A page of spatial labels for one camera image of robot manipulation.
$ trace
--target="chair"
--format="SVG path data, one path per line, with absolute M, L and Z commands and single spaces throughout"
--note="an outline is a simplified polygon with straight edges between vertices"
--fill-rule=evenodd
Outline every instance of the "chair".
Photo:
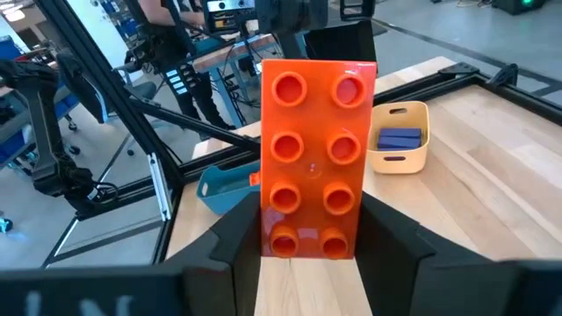
M 82 63 L 69 49 L 61 50 L 56 55 L 56 60 L 59 65 L 62 81 L 78 97 L 80 103 L 96 118 L 98 123 L 107 123 L 110 118 L 117 116 L 114 112 L 114 106 L 108 103 L 107 98 L 102 95 L 91 79 L 91 75 L 85 71 Z M 123 84 L 133 85 L 128 74 L 138 69 L 121 67 L 117 68 L 117 70 L 125 71 L 126 83 L 123 82 Z M 137 84 L 133 88 L 138 94 L 149 100 L 153 99 L 158 92 L 156 84 L 152 82 Z M 161 121 L 151 122 L 151 125 L 153 128 L 164 126 Z M 130 144 L 127 147 L 127 153 L 133 155 L 134 152 L 129 149 L 130 146 L 132 145 Z

